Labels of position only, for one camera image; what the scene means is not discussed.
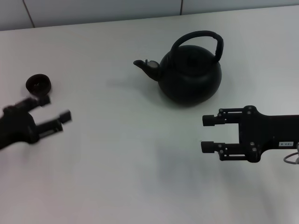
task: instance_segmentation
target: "sticker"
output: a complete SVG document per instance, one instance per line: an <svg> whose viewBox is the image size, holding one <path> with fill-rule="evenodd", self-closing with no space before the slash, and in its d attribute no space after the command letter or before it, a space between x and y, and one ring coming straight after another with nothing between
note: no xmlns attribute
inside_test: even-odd
<svg viewBox="0 0 299 224"><path fill-rule="evenodd" d="M281 141L279 142L279 146L280 147L285 147L285 146L293 146L294 145L294 142L293 141Z"/></svg>

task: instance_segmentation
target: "black kettle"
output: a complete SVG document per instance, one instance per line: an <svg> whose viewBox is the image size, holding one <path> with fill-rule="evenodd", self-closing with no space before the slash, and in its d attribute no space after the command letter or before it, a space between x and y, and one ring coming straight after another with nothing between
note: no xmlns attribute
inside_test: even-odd
<svg viewBox="0 0 299 224"><path fill-rule="evenodd" d="M213 55L205 48L182 43L194 37L210 36L217 40ZM223 52L223 39L211 31L196 31L179 38L161 63L134 61L150 78L158 81L163 93L181 105L195 105L213 96L221 82L219 60Z"/></svg>

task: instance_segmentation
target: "white tabletop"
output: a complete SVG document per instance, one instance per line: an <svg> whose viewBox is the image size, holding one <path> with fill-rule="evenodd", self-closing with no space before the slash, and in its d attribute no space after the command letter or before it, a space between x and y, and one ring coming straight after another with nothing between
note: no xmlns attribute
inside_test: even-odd
<svg viewBox="0 0 299 224"><path fill-rule="evenodd" d="M63 133L1 151L0 223L297 224L299 166L283 162L294 150L221 162L200 141L238 141L237 125L203 127L219 108L299 114L298 21L299 7L278 7L0 32L0 105L43 73L52 105L36 121L73 116ZM196 30L223 37L223 79L210 100L180 108L133 61L160 61Z"/></svg>

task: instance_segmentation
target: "kettle spout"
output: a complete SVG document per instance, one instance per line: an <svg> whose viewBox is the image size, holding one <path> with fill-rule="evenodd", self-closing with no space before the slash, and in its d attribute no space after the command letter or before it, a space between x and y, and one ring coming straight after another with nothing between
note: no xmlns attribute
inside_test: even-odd
<svg viewBox="0 0 299 224"><path fill-rule="evenodd" d="M158 62L145 60L137 60L133 62L134 65L141 68L145 74L155 81L160 81L161 79L161 69Z"/></svg>

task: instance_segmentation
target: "kettle lid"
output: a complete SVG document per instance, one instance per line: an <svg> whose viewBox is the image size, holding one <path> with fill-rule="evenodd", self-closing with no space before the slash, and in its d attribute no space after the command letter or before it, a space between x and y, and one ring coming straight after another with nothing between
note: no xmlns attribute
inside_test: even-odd
<svg viewBox="0 0 299 224"><path fill-rule="evenodd" d="M190 76L204 74L216 63L210 51L192 45L180 46L172 57L175 69Z"/></svg>

